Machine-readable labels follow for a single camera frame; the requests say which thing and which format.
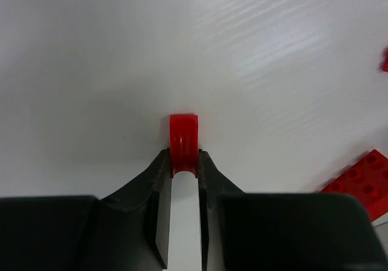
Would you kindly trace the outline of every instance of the red curved lego brick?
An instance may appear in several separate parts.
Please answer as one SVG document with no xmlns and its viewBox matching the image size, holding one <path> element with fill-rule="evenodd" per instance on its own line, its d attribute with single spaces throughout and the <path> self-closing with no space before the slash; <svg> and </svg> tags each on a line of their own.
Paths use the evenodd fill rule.
<svg viewBox="0 0 388 271">
<path fill-rule="evenodd" d="M 388 159 L 373 150 L 321 192 L 353 195 L 374 221 L 388 212 Z"/>
<path fill-rule="evenodd" d="M 180 171 L 192 172 L 195 177 L 198 159 L 198 116 L 170 116 L 171 177 Z"/>
</svg>

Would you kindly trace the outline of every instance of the red lego brick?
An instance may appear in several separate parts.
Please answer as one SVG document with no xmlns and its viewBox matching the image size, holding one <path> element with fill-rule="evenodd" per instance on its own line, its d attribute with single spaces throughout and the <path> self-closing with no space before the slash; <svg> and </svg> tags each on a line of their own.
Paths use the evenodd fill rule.
<svg viewBox="0 0 388 271">
<path fill-rule="evenodd" d="M 373 150 L 321 192 L 353 195 L 374 221 L 388 212 L 388 159 Z"/>
<path fill-rule="evenodd" d="M 388 48 L 384 52 L 384 62 L 381 64 L 381 69 L 388 73 Z"/>
<path fill-rule="evenodd" d="M 180 171 L 189 171 L 198 177 L 196 173 L 198 151 L 198 116 L 171 115 L 171 177 Z"/>
</svg>

